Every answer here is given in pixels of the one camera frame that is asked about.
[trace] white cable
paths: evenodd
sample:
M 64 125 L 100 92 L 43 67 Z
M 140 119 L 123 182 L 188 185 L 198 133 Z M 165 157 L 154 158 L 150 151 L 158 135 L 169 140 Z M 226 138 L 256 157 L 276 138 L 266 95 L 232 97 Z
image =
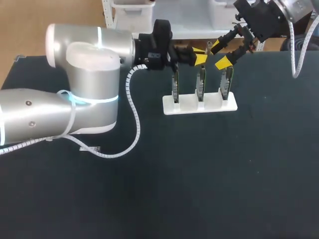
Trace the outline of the white cable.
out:
M 309 28 L 308 33 L 306 34 L 305 41 L 304 41 L 303 47 L 301 49 L 297 70 L 296 70 L 294 26 L 293 26 L 293 23 L 291 21 L 288 21 L 289 30 L 290 30 L 291 66 L 292 66 L 292 72 L 293 72 L 293 77 L 294 78 L 297 78 L 299 73 L 300 73 L 300 71 L 301 71 L 301 68 L 302 68 L 303 63 L 304 63 L 304 58 L 305 58 L 305 54 L 306 54 L 308 43 L 310 41 L 311 35 L 313 34 L 316 26 L 318 25 L 318 23 L 319 23 L 319 16 L 317 16 L 315 18 L 315 20 L 311 24 L 311 27 Z
M 128 76 L 126 78 L 126 83 L 125 83 L 125 89 L 126 89 L 126 96 L 128 98 L 128 101 L 129 101 L 129 104 L 131 106 L 131 109 L 133 111 L 133 115 L 134 115 L 134 118 L 135 118 L 135 122 L 136 122 L 136 136 L 135 136 L 135 139 L 133 141 L 133 143 L 131 144 L 130 147 L 128 147 L 126 150 L 124 150 L 123 152 L 121 153 L 117 153 L 117 154 L 103 154 L 103 153 L 100 153 L 100 152 L 97 152 L 93 149 L 91 149 L 89 146 L 87 146 L 85 143 L 81 142 L 80 140 L 78 140 L 77 138 L 73 137 L 73 136 L 70 136 L 70 135 L 65 135 L 63 136 L 63 138 L 66 138 L 68 140 L 71 140 L 73 142 L 75 142 L 76 144 L 80 145 L 81 147 L 87 149 L 90 153 L 96 155 L 96 156 L 99 156 L 101 158 L 118 158 L 118 157 L 121 157 L 125 154 L 127 154 L 128 152 L 130 152 L 134 147 L 135 145 L 137 144 L 137 142 L 139 141 L 139 138 L 140 138 L 140 135 L 141 135 L 141 125 L 140 125 L 140 119 L 139 119 L 139 115 L 137 113 L 137 110 L 134 106 L 134 103 L 133 103 L 133 100 L 132 100 L 132 97 L 131 97 L 131 91 L 130 91 L 130 82 L 131 82 L 131 77 L 132 75 L 138 71 L 138 70 L 142 70 L 142 69 L 147 69 L 147 66 L 146 65 L 138 65 L 138 66 L 135 66 L 132 70 L 130 70 L 130 72 L 128 73 Z M 72 107 L 74 106 L 73 104 L 75 104 L 74 100 L 71 99 L 71 102 L 72 102 Z M 72 116 L 72 113 L 71 113 L 71 117 L 70 117 L 70 121 L 69 121 L 69 124 L 67 126 L 67 129 L 69 128 L 69 126 L 73 125 L 73 122 L 74 120 L 73 119 L 73 116 Z M 20 148 L 24 148 L 24 147 L 27 147 L 29 145 L 32 145 L 32 144 L 35 144 L 35 143 L 38 143 L 38 142 L 41 142 L 41 141 L 44 141 L 44 140 L 50 140 L 50 139 L 53 139 L 52 137 L 47 137 L 47 138 L 40 138 L 40 139 L 32 139 L 32 140 L 29 140 L 27 142 L 23 142 L 23 143 L 19 143 L 17 145 L 14 145 L 14 146 L 10 146 L 10 147 L 7 147 L 7 148 L 3 148 L 3 149 L 0 149 L 0 155 L 2 154 L 5 154 L 5 153 L 9 153 L 9 152 L 12 152 L 12 151 L 15 151 L 17 149 L 20 149 Z
M 32 144 L 35 144 L 35 143 L 39 143 L 39 142 L 44 141 L 46 139 L 47 138 L 31 139 L 27 142 L 19 143 L 19 144 L 16 144 L 14 146 L 10 146 L 7 148 L 2 148 L 2 149 L 0 149 L 0 155 L 5 154 L 5 153 L 10 153 L 10 152 L 15 151 L 17 149 L 24 148 L 24 147 L 30 146 Z
M 71 130 L 73 124 L 74 124 L 74 121 L 75 121 L 75 115 L 76 115 L 76 109 L 75 109 L 75 108 L 76 108 L 76 104 L 75 104 L 73 95 L 72 95 L 71 92 L 66 91 L 66 90 L 61 90 L 61 91 L 59 91 L 57 94 L 62 95 L 63 93 L 67 93 L 67 94 L 69 95 L 69 99 L 70 99 L 70 101 L 71 101 L 71 115 L 70 115 L 69 123 L 68 123 L 67 127 L 65 128 L 65 131 L 64 131 L 61 135 L 59 135 L 59 136 L 57 136 L 57 137 L 55 137 L 55 138 L 62 138 L 62 137 L 64 137 L 64 136 L 66 136 L 66 135 L 70 132 L 70 130 Z

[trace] electronic component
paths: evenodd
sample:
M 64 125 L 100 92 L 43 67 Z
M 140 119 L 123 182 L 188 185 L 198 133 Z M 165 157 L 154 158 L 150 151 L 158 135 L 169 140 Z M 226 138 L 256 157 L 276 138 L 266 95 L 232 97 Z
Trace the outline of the electronic component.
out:
M 205 66 L 201 66 L 199 73 L 197 74 L 197 81 L 196 81 L 196 92 L 197 92 L 197 97 L 199 102 L 204 101 L 205 81 L 206 81 L 206 69 L 205 69 Z
M 172 88 L 172 95 L 174 99 L 174 103 L 179 103 L 179 72 L 178 68 L 174 72 L 171 78 L 171 88 Z
M 234 68 L 229 66 L 223 69 L 221 74 L 221 81 L 220 81 L 220 92 L 223 97 L 223 100 L 228 100 L 228 95 L 230 92 L 230 85 L 233 79 Z

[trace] cable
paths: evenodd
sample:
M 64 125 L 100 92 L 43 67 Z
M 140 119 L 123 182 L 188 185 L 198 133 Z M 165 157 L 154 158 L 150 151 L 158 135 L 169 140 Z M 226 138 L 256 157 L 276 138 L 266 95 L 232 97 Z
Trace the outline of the cable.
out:
M 295 51 L 301 51 L 306 34 L 295 35 Z M 280 51 L 290 51 L 290 37 L 283 41 Z M 307 47 L 307 51 L 319 51 L 319 36 L 312 36 Z
M 63 93 L 67 93 L 69 95 L 70 100 L 71 100 L 71 115 L 70 115 L 69 123 L 68 123 L 67 127 L 65 128 L 65 131 L 61 135 L 59 135 L 59 136 L 57 136 L 55 138 L 62 138 L 64 136 L 66 136 L 70 132 L 70 130 L 71 130 L 73 124 L 74 124 L 74 121 L 75 121 L 76 104 L 75 104 L 75 101 L 74 101 L 74 98 L 73 98 L 73 94 L 71 92 L 69 92 L 69 91 L 66 91 L 66 90 L 61 90 L 57 94 L 62 95 Z
M 39 142 L 45 141 L 47 139 L 48 138 L 31 139 L 29 141 L 16 144 L 14 146 L 10 146 L 10 147 L 7 147 L 7 148 L 2 148 L 2 149 L 0 149 L 0 155 L 6 154 L 6 153 L 10 153 L 10 152 L 15 151 L 17 149 L 24 148 L 24 147 L 30 146 L 32 144 L 35 144 L 35 143 L 39 143 Z
M 117 153 L 117 154 L 103 154 L 103 153 L 100 153 L 100 152 L 97 152 L 93 149 L 91 149 L 89 146 L 87 146 L 85 143 L 83 143 L 82 141 L 78 140 L 77 138 L 73 137 L 73 136 L 70 136 L 70 135 L 65 135 L 63 136 L 63 138 L 66 138 L 70 141 L 73 141 L 75 142 L 76 144 L 78 144 L 79 146 L 87 149 L 90 153 L 96 155 L 96 156 L 99 156 L 101 158 L 108 158 L 108 159 L 114 159 L 114 158 L 118 158 L 118 157 L 121 157 L 125 154 L 127 154 L 128 152 L 130 152 L 134 147 L 135 145 L 138 143 L 139 139 L 140 139 L 140 135 L 141 135 L 141 125 L 140 125 L 140 119 L 139 119 L 139 115 L 138 115 L 138 112 L 135 108 L 135 105 L 133 103 L 133 100 L 132 100 L 132 97 L 131 97 L 131 91 L 130 91 L 130 82 L 131 82 L 131 77 L 133 76 L 133 74 L 138 71 L 138 70 L 143 70 L 143 69 L 147 69 L 147 66 L 146 65 L 138 65 L 138 66 L 135 66 L 133 69 L 130 70 L 130 72 L 128 73 L 127 77 L 126 77 L 126 83 L 125 83 L 125 89 L 126 89 L 126 96 L 128 98 L 128 101 L 129 101 L 129 104 L 130 104 L 130 107 L 133 111 L 133 115 L 134 115 L 134 118 L 135 118 L 135 122 L 136 122 L 136 136 L 135 136 L 135 139 L 133 141 L 133 143 L 131 144 L 130 147 L 128 147 L 126 150 L 124 150 L 123 152 L 121 153 Z M 68 91 L 59 91 L 58 92 L 59 94 L 62 94 L 62 93 L 68 93 L 70 96 L 72 96 L 72 94 Z M 70 127 L 72 127 L 73 123 L 74 123 L 74 117 L 75 117 L 75 110 L 74 110 L 74 106 L 75 106 L 75 102 L 74 100 L 71 100 L 72 102 L 72 112 L 71 112 L 71 116 L 70 116 L 70 121 L 68 123 L 68 126 L 65 130 L 66 131 L 69 131 Z M 29 140 L 29 141 L 26 141 L 26 142 L 23 142 L 23 143 L 19 143 L 17 145 L 14 145 L 14 146 L 10 146 L 10 147 L 7 147 L 7 148 L 3 148 L 3 149 L 0 149 L 0 155 L 2 154 L 6 154 L 6 153 L 9 153 L 9 152 L 12 152 L 12 151 L 15 151 L 17 149 L 20 149 L 20 148 L 24 148 L 24 147 L 27 147 L 27 146 L 30 146 L 32 144 L 35 144 L 35 143 L 39 143 L 41 141 L 44 141 L 44 140 L 53 140 L 55 139 L 56 137 L 46 137 L 46 138 L 40 138 L 40 139 L 32 139 L 32 140 Z
M 290 30 L 290 47 L 291 47 L 291 66 L 292 66 L 292 73 L 293 73 L 293 77 L 297 78 L 301 68 L 303 66 L 304 63 L 304 58 L 305 58 L 305 54 L 306 54 L 306 50 L 307 50 L 307 46 L 308 43 L 310 41 L 311 35 L 313 34 L 316 26 L 319 23 L 319 16 L 317 16 L 315 18 L 315 20 L 313 21 L 313 23 L 311 24 L 311 27 L 309 28 L 309 31 L 305 37 L 305 41 L 300 53 L 300 58 L 299 58 L 299 62 L 298 62 L 298 66 L 296 69 L 296 64 L 295 64 L 295 34 L 294 34 L 294 26 L 293 23 L 291 21 L 288 21 L 288 25 L 289 25 L 289 30 Z

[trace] white container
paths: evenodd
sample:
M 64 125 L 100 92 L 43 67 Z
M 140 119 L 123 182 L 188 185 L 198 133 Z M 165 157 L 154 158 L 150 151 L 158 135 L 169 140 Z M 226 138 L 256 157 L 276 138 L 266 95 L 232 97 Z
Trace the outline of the white container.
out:
M 231 30 L 234 28 L 234 22 L 238 23 L 235 15 L 237 9 L 233 5 L 235 0 L 208 0 L 210 9 L 210 20 L 214 30 Z
M 135 38 L 139 33 L 152 33 L 154 5 L 149 0 L 114 0 L 115 28 L 130 31 Z

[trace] storage bin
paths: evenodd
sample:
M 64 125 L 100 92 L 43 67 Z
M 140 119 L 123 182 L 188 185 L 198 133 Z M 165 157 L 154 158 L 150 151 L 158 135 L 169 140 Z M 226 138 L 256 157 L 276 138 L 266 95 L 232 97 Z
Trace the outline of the storage bin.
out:
M 113 0 L 115 28 L 132 33 L 152 33 L 155 2 L 149 0 Z

